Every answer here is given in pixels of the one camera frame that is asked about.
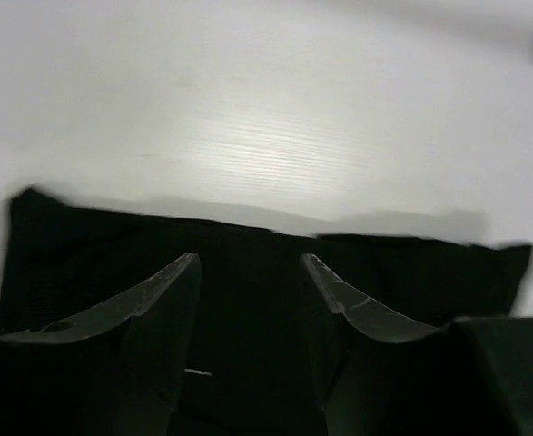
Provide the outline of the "black trousers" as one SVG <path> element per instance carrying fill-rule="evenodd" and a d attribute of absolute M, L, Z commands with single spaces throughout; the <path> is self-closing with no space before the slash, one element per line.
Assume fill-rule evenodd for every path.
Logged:
<path fill-rule="evenodd" d="M 12 197 L 0 334 L 38 328 L 146 280 L 185 253 L 200 299 L 172 435 L 323 435 L 313 405 L 300 258 L 418 321 L 507 315 L 530 243 L 488 248 L 415 237 L 313 237 L 201 219 L 83 208 L 33 187 Z"/>

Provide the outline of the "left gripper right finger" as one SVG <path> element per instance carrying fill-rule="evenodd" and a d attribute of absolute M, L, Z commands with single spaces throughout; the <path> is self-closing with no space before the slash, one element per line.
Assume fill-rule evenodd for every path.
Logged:
<path fill-rule="evenodd" d="M 317 407 L 331 435 L 533 435 L 533 318 L 436 328 L 301 257 Z"/>

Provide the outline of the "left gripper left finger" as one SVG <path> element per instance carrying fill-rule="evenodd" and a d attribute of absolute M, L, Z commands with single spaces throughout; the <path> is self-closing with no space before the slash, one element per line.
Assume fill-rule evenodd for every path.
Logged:
<path fill-rule="evenodd" d="M 164 435 L 200 287 L 187 253 L 90 309 L 0 336 L 0 435 Z"/>

